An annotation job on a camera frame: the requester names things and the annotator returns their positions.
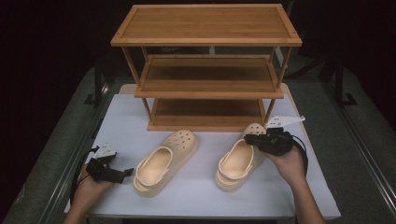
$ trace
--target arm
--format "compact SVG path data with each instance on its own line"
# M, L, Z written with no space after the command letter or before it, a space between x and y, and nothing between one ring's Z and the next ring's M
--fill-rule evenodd
M85 169L86 165L82 168L80 178L84 178L88 175ZM90 176L82 179L78 184L73 203L64 219L64 224L82 223L90 208L94 206L103 194L113 185L114 183L111 182L97 183Z
M268 153L264 154L274 162L280 175L290 185L299 223L326 223L306 182L303 159L300 153L296 147L293 147L290 152L280 157Z

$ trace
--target gray floor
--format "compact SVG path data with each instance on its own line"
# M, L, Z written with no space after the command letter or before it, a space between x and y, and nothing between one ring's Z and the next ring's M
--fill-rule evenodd
M287 74L311 61L294 52ZM342 215L329 223L396 223L395 216L384 200L384 191L377 184L378 176L375 178L371 172L374 168L364 159L367 157L364 149L367 149L369 156L376 162L377 170L382 172L391 186L396 186L396 133L351 72L345 70L344 92L351 93L358 104L341 109L332 98L332 82L321 83L316 79L319 69L320 66L298 79L285 79L285 83L290 88L300 114L306 117L304 126ZM87 96L94 93L93 70L81 80L25 183L23 198L13 204L4 223L62 222L69 193L68 173L76 165L76 155L92 146L95 127L106 114L111 95L122 84L129 82L132 82L131 78L122 77L110 83L101 105L93 108L92 105L84 104ZM123 222L119 218L103 217L92 217L90 221ZM135 219L132 222L147 223L147 220ZM202 220L184 222L211 223ZM278 221L292 222L292 219Z

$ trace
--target clog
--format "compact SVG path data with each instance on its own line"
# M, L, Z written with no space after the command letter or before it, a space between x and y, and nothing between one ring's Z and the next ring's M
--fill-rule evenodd
M225 192L238 190L254 169L265 159L257 147L245 142L246 134L265 134L265 129L258 123L246 127L239 140L219 161L215 182Z
M163 143L136 168L134 189L144 197L154 197L166 186L198 148L198 138L188 130L167 136Z

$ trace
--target shoe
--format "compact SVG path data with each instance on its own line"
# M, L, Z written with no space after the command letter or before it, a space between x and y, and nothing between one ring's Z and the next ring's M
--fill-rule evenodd
M170 134L136 168L134 189L144 197L154 197L166 186L198 148L198 138L188 130Z
M263 153L257 147L248 145L244 137L246 134L265 133L265 129L258 123L248 125L233 148L221 158L215 175L215 182L220 189L225 192L238 190L253 170L264 161Z

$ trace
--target dark background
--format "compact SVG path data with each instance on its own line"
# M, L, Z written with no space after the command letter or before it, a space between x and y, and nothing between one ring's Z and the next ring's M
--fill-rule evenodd
M6 102L2 106L6 111L2 116L2 133L7 134L1 156L1 220L78 83L98 60L114 61L113 56L121 55L109 42L132 2L0 1L0 71L2 99ZM279 1L134 1L134 4L213 2ZM285 7L288 1L281 3ZM391 0L297 0L290 14L297 31L305 32L300 53L312 58L329 52L340 55L345 67L357 75L393 128L395 13L396 6ZM109 64L113 64L114 70L119 69L117 63Z

